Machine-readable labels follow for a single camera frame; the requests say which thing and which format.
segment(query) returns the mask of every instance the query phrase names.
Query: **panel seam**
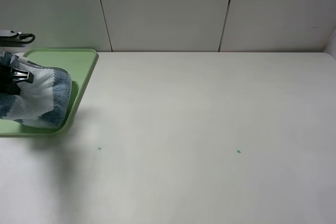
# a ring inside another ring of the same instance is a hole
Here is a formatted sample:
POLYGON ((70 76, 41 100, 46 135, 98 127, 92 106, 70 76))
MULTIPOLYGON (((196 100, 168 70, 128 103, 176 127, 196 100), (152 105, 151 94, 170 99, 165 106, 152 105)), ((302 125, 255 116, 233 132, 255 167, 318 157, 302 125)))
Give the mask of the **panel seam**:
POLYGON ((223 41, 224 30, 225 30, 226 21, 227 21, 227 16, 229 14, 230 3, 231 3, 231 0, 228 0, 227 7, 226 7, 226 14, 225 14, 225 19, 224 19, 224 24, 223 24, 223 29, 222 29, 222 35, 220 37, 219 46, 218 46, 218 52, 220 52, 220 48, 222 47, 222 41, 223 41))
POLYGON ((111 52, 113 52, 113 49, 112 49, 112 43, 111 43, 111 38, 110 38, 110 33, 109 33, 109 29, 107 27, 107 22, 106 22, 106 17, 105 17, 105 12, 104 12, 104 7, 103 7, 103 3, 101 0, 100 1, 100 6, 101 6, 101 10, 103 12, 103 17, 104 17, 104 22, 105 22, 105 27, 106 27, 106 32, 107 32, 107 36, 109 38, 109 43, 110 43, 110 47, 111 47, 111 52))

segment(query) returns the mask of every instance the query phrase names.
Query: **white wall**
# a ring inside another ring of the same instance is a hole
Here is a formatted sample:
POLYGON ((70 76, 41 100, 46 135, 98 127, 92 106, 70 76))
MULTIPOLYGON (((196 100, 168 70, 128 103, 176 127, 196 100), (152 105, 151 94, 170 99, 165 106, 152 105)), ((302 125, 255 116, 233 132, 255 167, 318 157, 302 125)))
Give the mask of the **white wall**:
POLYGON ((114 51, 217 51, 228 0, 102 0, 114 51))
POLYGON ((111 51, 99 0, 0 0, 0 29, 34 33, 34 47, 111 51))
POLYGON ((322 51, 336 0, 232 0, 221 51, 322 51))

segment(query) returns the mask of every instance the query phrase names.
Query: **white tabletop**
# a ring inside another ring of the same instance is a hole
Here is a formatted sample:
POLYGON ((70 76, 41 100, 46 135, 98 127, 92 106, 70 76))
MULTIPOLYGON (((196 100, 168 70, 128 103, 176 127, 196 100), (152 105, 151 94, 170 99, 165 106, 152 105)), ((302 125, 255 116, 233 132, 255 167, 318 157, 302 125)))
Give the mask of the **white tabletop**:
POLYGON ((99 55, 65 135, 0 139, 0 223, 336 223, 331 56, 99 55))

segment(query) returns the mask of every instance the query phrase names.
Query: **folded cloth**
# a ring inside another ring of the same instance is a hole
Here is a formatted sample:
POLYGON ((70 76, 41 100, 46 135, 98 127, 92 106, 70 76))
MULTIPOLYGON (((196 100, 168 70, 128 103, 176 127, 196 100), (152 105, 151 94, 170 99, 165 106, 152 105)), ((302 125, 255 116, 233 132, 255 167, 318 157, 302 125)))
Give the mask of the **folded cloth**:
POLYGON ((33 83, 20 82, 20 95, 0 93, 0 119, 23 125, 56 129, 65 119, 71 77, 61 68, 43 67, 10 52, 0 52, 0 64, 29 71, 33 83))

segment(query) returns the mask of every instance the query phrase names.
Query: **green tray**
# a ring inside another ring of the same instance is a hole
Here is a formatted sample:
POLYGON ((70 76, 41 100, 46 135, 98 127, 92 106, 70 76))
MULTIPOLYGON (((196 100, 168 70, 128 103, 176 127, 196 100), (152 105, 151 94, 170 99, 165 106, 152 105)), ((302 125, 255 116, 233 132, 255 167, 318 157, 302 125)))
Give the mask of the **green tray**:
POLYGON ((65 131, 72 123, 85 88, 98 60, 93 49, 33 49, 24 54, 32 62, 67 70, 72 89, 66 119, 58 129, 39 129, 0 119, 0 137, 52 136, 65 131))

